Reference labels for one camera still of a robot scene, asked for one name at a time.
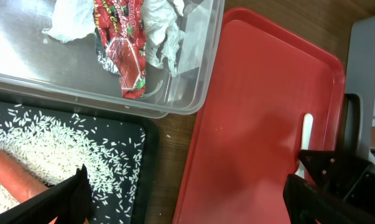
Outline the orange carrot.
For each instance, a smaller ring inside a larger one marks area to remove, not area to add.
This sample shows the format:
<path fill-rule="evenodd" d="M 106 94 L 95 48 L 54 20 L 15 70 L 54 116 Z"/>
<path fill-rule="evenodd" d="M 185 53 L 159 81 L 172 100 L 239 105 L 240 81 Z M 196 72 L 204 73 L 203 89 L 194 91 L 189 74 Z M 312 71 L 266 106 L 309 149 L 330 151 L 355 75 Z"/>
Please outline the orange carrot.
<path fill-rule="evenodd" d="M 0 151 L 0 184 L 20 203 L 48 189 L 3 151 Z"/>

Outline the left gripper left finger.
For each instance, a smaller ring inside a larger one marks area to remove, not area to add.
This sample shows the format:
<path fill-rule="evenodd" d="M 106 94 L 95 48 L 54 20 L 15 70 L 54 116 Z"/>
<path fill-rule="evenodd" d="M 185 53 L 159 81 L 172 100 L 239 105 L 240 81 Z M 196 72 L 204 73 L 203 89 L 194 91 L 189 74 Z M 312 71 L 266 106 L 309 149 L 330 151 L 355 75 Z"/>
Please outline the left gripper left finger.
<path fill-rule="evenodd" d="M 0 224 L 84 223 L 92 206 L 85 166 L 67 180 L 0 214 Z"/>

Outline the white rice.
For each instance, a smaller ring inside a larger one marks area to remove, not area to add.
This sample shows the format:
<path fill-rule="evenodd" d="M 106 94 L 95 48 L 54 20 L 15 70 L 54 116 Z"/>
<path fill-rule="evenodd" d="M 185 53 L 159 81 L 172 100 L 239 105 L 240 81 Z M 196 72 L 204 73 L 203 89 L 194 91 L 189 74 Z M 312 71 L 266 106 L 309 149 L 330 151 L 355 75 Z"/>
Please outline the white rice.
<path fill-rule="evenodd" d="M 85 166 L 90 223 L 130 223 L 146 133 L 138 124 L 0 102 L 0 150 L 52 186 Z"/>

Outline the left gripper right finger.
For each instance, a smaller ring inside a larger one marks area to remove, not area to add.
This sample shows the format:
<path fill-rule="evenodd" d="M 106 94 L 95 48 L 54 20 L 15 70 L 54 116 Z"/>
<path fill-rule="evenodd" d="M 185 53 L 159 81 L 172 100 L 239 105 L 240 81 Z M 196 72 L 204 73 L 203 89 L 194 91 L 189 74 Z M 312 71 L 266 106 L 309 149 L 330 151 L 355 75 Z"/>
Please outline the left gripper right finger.
<path fill-rule="evenodd" d="M 375 224 L 375 216 L 289 174 L 283 198 L 293 224 Z"/>

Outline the white plastic spoon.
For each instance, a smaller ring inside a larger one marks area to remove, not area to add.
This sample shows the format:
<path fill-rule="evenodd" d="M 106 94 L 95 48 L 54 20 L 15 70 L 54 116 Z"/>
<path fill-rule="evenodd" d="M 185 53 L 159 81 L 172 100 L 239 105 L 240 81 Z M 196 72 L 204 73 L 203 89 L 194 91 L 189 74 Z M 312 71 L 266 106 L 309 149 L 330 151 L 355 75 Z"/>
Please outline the white plastic spoon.
<path fill-rule="evenodd" d="M 310 138 L 312 133 L 312 126 L 313 126 L 313 116 L 310 113 L 307 113 L 303 117 L 303 125 L 302 125 L 302 137 L 301 137 L 301 150 L 308 150 L 310 144 Z M 305 178 L 305 167 L 301 161 L 299 161 L 299 167 L 295 172 L 295 175 Z"/>

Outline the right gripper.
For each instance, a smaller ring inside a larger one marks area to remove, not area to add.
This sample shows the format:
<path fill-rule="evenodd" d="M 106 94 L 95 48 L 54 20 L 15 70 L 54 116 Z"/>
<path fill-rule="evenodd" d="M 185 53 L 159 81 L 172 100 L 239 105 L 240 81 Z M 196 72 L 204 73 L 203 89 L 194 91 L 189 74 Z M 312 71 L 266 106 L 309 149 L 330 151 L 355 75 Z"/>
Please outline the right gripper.
<path fill-rule="evenodd" d="M 353 154 L 301 150 L 298 154 L 317 187 L 375 217 L 375 165 Z"/>

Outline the red snack wrapper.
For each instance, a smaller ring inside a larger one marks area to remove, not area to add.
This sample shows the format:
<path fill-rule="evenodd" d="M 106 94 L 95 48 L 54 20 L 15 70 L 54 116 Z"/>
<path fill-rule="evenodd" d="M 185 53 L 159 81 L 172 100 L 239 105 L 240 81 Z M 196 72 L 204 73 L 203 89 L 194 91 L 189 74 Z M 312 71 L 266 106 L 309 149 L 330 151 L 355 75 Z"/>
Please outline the red snack wrapper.
<path fill-rule="evenodd" d="M 140 98 L 146 90 L 144 0 L 94 0 L 95 35 L 103 55 L 116 66 L 124 98 Z"/>

